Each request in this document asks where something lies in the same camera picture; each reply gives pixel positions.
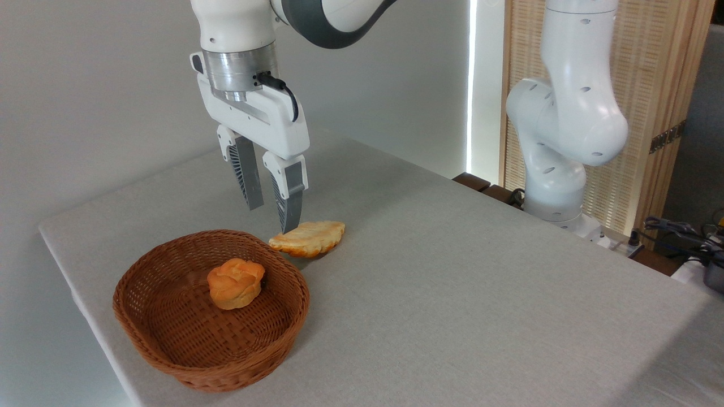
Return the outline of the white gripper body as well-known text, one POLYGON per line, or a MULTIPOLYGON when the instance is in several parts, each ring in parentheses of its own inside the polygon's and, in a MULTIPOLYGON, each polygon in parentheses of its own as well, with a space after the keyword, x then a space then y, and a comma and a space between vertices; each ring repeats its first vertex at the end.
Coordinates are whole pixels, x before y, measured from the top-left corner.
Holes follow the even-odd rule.
POLYGON ((191 63, 197 72, 197 84, 206 110, 217 123, 282 159, 292 159, 310 147, 301 103, 287 91, 262 86, 259 90, 246 92, 242 101, 230 101, 214 94, 201 53, 191 54, 191 63))

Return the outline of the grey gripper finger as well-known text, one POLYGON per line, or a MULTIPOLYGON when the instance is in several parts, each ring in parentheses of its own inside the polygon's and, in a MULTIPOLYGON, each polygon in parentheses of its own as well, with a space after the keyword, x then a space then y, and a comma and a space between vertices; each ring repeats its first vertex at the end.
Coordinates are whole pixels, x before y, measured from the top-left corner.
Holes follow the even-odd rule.
POLYGON ((217 127, 222 156, 230 162, 250 210, 264 205, 254 143, 224 125, 217 127))
POLYGON ((303 193, 309 187, 305 157, 282 159, 267 151, 262 160, 271 173, 282 233, 288 233, 300 224, 303 193))

